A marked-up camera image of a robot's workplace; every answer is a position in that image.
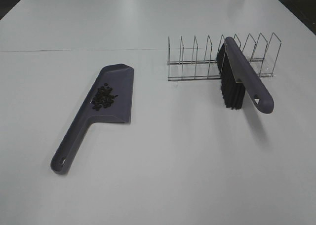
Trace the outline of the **purple plastic dustpan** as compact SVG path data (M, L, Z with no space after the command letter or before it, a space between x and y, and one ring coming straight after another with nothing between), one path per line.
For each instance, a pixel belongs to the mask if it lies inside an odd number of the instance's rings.
M134 69L125 64L101 69L68 131L54 154L50 168L68 173L89 127L94 123L130 123Z

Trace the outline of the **pile of coffee beans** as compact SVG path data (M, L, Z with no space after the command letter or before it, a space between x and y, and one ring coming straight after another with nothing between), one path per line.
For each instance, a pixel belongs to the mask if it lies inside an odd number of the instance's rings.
M108 84L104 83L102 86L97 88L97 92L91 100L92 109L99 111L101 108L109 108L114 102L118 95L112 94L113 88Z

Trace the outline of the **purple brush with black bristles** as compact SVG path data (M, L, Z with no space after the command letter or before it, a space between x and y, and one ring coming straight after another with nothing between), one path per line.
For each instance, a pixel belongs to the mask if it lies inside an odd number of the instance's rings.
M245 93L262 113L274 110L274 100L232 37L226 37L219 49L217 67L224 104L232 110L242 107Z

